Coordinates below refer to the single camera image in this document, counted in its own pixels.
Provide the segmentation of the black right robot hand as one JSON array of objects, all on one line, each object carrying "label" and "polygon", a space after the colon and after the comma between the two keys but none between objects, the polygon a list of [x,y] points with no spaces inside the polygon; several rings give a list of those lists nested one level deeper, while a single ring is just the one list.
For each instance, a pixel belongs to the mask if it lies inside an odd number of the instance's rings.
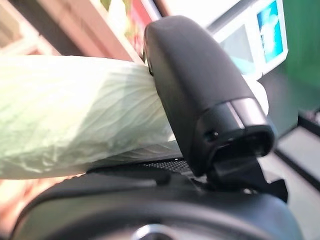
[{"label": "black right robot hand", "polygon": [[184,16],[147,25],[157,93],[191,172],[173,159],[102,167],[63,181],[21,213],[12,240],[301,240],[283,179],[258,162],[272,123],[217,42]]}]

